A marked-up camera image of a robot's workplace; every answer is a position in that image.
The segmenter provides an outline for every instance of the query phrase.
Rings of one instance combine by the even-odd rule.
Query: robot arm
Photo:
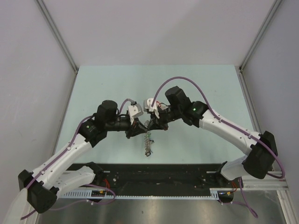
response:
[[[247,136],[222,122],[228,120],[214,111],[220,118],[217,119],[206,104],[200,101],[191,102],[184,91],[177,86],[170,88],[165,95],[170,103],[169,106],[157,106],[155,102],[152,107],[152,98],[144,101],[144,110],[151,114],[148,130],[167,130],[169,122],[182,119],[186,124],[211,131],[239,148],[245,155],[235,161],[223,163],[215,174],[221,185],[225,186],[228,181],[247,174],[258,179],[266,176],[275,159],[252,138],[262,141],[277,155],[273,134],[249,131],[230,122],[240,130],[249,133]]]
[[[20,189],[28,189],[28,202],[38,213],[43,213],[60,195],[103,177],[103,170],[95,163],[88,163],[71,174],[62,174],[78,157],[106,138],[108,131],[125,131],[128,139],[146,133],[138,119],[142,114],[141,106],[134,104],[128,107],[127,114],[119,115],[114,101],[104,101],[91,116],[94,119],[80,123],[74,140],[31,173],[24,170],[19,174]]]

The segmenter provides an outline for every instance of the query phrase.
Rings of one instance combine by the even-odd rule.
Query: white wall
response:
[[[274,133],[278,155],[299,208],[299,1],[285,0],[245,68],[263,130]]]
[[[240,65],[274,0],[45,0],[79,65]]]
[[[33,0],[0,1],[0,223],[54,147],[74,73]]]

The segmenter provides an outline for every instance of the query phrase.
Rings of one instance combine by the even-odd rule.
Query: light blue tabletop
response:
[[[95,113],[102,101],[110,99],[120,107],[124,99],[131,98],[143,106],[144,99],[153,98],[159,86],[174,76],[192,79],[219,114],[252,129],[233,65],[81,66],[56,150],[72,138],[79,121]],[[182,88],[191,101],[203,101],[198,90],[185,80],[168,83],[157,100],[168,103],[164,93],[175,85]],[[139,119],[145,122],[149,118],[150,115],[145,113]],[[76,162],[222,163],[243,155],[229,142],[208,131],[188,126],[182,120],[170,123],[168,131],[152,131],[151,137],[155,143],[150,157],[144,155],[144,135],[128,140],[124,132],[109,132],[103,141]]]

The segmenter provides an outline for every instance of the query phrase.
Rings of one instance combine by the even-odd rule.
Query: black end cap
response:
[[[189,118],[192,121],[192,124],[194,126],[199,128],[199,120],[203,119],[203,114],[208,109],[209,108],[205,103],[196,101],[192,103],[192,105],[187,109],[187,111],[184,114],[187,118]]]
[[[102,126],[108,121],[114,121],[117,117],[117,103],[112,100],[105,100],[98,107],[98,111],[94,115],[95,122]]]
[[[20,190],[26,187],[33,179],[32,173],[23,170],[19,175]],[[58,188],[52,187],[50,190],[42,186],[43,183],[34,181],[28,189],[27,201],[38,213],[44,213],[51,208],[57,200]]]
[[[278,156],[275,138],[272,133],[265,131],[264,134],[260,135],[260,141],[266,144]],[[260,143],[251,145],[251,148],[251,152],[242,164],[247,173],[257,179],[263,179],[267,172],[271,170],[275,159]]]
[[[107,137],[107,131],[99,129],[92,119],[84,122],[79,128],[78,133],[81,134],[85,138],[85,141],[89,142],[92,147],[95,147],[101,140]]]
[[[165,92],[165,96],[168,99],[171,107],[177,108],[180,105],[182,111],[187,109],[191,101],[185,95],[184,91],[180,89],[178,86],[174,86]]]

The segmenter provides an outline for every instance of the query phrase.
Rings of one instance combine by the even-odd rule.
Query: wire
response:
[[[158,107],[161,107],[161,103],[159,102],[159,101],[156,101],[156,103],[157,103],[157,106]]]
[[[257,212],[254,211],[253,208],[251,208],[249,206],[249,204],[247,202],[247,199],[246,199],[246,197],[244,195],[244,192],[243,192],[243,189],[242,189],[242,178],[240,177],[238,181],[239,181],[239,185],[240,185],[241,194],[242,194],[242,197],[243,197],[245,203],[243,203],[243,202],[228,202],[228,203],[223,203],[220,199],[218,201],[221,203],[221,205],[223,205],[223,204],[238,204],[238,205],[245,206],[245,207],[247,207],[249,209],[249,211],[251,212],[251,214],[253,215],[254,218],[258,218]]]
[[[236,192],[238,190],[236,183],[232,181],[232,185],[233,185],[233,188],[235,188],[233,192]]]
[[[42,172],[44,172],[44,171],[46,171],[50,166],[52,166],[57,160],[59,160],[68,150],[67,150],[67,148],[68,147],[70,147],[73,143],[74,143],[74,141],[75,141],[75,138],[76,138],[76,136],[77,136],[77,134],[78,134],[78,132],[79,132],[79,128],[80,128],[80,126],[82,125],[82,123],[84,122],[84,121],[86,121],[87,119],[90,119],[90,118],[92,118],[93,117],[93,115],[92,116],[88,116],[88,117],[86,117],[86,118],[84,118],[82,121],[80,121],[80,123],[79,123],[79,125],[78,125],[78,127],[77,127],[77,129],[76,129],[76,131],[75,131],[75,133],[74,133],[74,135],[73,135],[73,137],[72,137],[72,139],[71,139],[71,141],[70,141],[70,143],[67,145],[67,147],[56,157],[56,158],[54,158],[51,162],[49,162],[48,163],[48,165],[47,166],[45,166],[30,182],[29,182],[29,184],[27,184],[27,186],[26,186],[26,189],[29,189],[30,188],[30,186],[34,183],[34,181],[35,180],[37,180],[39,177],[40,177],[40,175],[42,175]],[[36,210],[33,210],[32,212],[30,212],[29,214],[27,214],[27,215],[25,215],[25,216],[23,216],[22,218],[21,218],[21,220],[24,220],[24,219],[26,219],[26,218],[28,218],[29,216],[31,216],[33,213],[35,213],[36,212]]]
[[[282,165],[280,159],[275,155],[275,153],[274,153],[274,152],[273,152],[273,151],[272,151],[272,150],[271,150],[265,143],[263,143],[261,140],[259,140],[259,139],[256,138],[255,136],[250,135],[250,133],[248,133],[248,132],[242,130],[241,128],[239,128],[239,127],[237,127],[237,126],[235,126],[235,125],[233,125],[233,124],[231,124],[231,123],[229,123],[228,121],[221,119],[221,118],[220,118],[220,117],[213,111],[213,109],[211,108],[211,105],[209,104],[209,102],[208,102],[208,100],[207,100],[205,94],[204,94],[203,91],[200,89],[200,87],[199,87],[195,82],[193,82],[192,80],[190,80],[189,78],[181,77],[181,76],[177,76],[177,77],[172,77],[172,78],[166,80],[166,81],[159,87],[159,89],[157,90],[157,92],[156,92],[156,94],[155,94],[155,97],[154,97],[154,100],[153,100],[153,103],[152,103],[152,105],[151,105],[152,107],[153,107],[154,104],[155,104],[156,98],[157,98],[157,96],[158,96],[160,90],[161,90],[161,89],[162,89],[168,82],[170,82],[171,80],[174,80],[174,79],[184,79],[184,80],[186,80],[186,81],[192,83],[192,84],[198,89],[198,91],[201,93],[203,99],[204,99],[205,102],[206,102],[207,107],[209,108],[210,112],[214,115],[214,117],[215,117],[216,119],[218,119],[220,122],[223,122],[224,124],[226,124],[226,125],[232,127],[233,129],[235,129],[235,130],[237,130],[237,131],[239,131],[239,132],[245,134],[246,136],[248,136],[248,137],[250,136],[250,138],[252,138],[254,141],[260,143],[265,149],[268,150],[268,152],[274,157],[274,159],[275,159],[276,162],[278,163],[278,165],[279,165],[279,167],[280,167],[280,169],[281,169],[281,176],[276,176],[276,175],[273,175],[273,174],[270,174],[270,173],[267,173],[267,175],[272,176],[272,177],[277,178],[277,179],[283,179],[283,178],[285,177],[285,169],[284,169],[284,167],[283,167],[283,165]]]
[[[109,188],[109,189],[110,189],[110,183],[108,182],[108,180],[107,180],[107,179],[104,179],[103,181],[106,183],[106,188]]]
[[[110,190],[108,188],[104,188],[104,187],[93,185],[93,184],[86,184],[85,186],[104,189],[104,190],[109,191],[109,192],[111,192],[113,194],[113,198],[110,201],[108,201],[108,202],[92,202],[92,204],[93,203],[99,204],[99,205],[110,204],[110,203],[112,203],[116,199],[116,194],[114,193],[114,191],[112,191],[112,190]],[[75,201],[75,202],[73,202],[71,204],[68,204],[66,206],[63,206],[63,207],[60,207],[60,208],[57,208],[57,209],[49,209],[49,210],[50,211],[59,211],[59,210],[62,210],[62,209],[66,209],[66,208],[68,208],[68,207],[70,207],[70,206],[72,206],[74,204],[77,204],[77,203],[80,203],[80,202],[86,202],[86,201],[90,202],[89,200],[85,200],[84,199],[84,200]]]
[[[132,104],[135,103],[135,101],[132,100],[132,99],[130,99],[130,98],[125,99],[125,100],[122,102],[122,104],[121,104],[121,107],[120,107],[120,110],[119,110],[118,114],[121,113],[121,111],[122,111],[122,109],[123,109],[125,103],[128,102],[128,101],[131,102]]]
[[[157,101],[157,102],[158,102],[158,104],[159,104],[159,105],[157,104],[158,107],[161,107],[161,105],[164,105],[164,106],[169,107],[169,105],[166,105],[165,103],[160,103],[159,101]]]
[[[242,196],[243,196],[243,199],[244,199],[244,202],[245,202],[245,206],[249,209],[249,211],[251,212],[251,214],[254,216],[254,218],[258,218],[258,215],[257,215],[257,213],[256,213],[256,211],[254,211],[250,206],[249,206],[249,204],[248,204],[248,202],[247,202],[247,199],[246,199],[246,197],[245,197],[245,195],[244,195],[244,192],[243,192],[243,187],[242,187],[242,184],[243,184],[243,180],[242,180],[242,178],[241,177],[239,177],[239,186],[240,186],[240,190],[241,190],[241,194],[242,194]]]

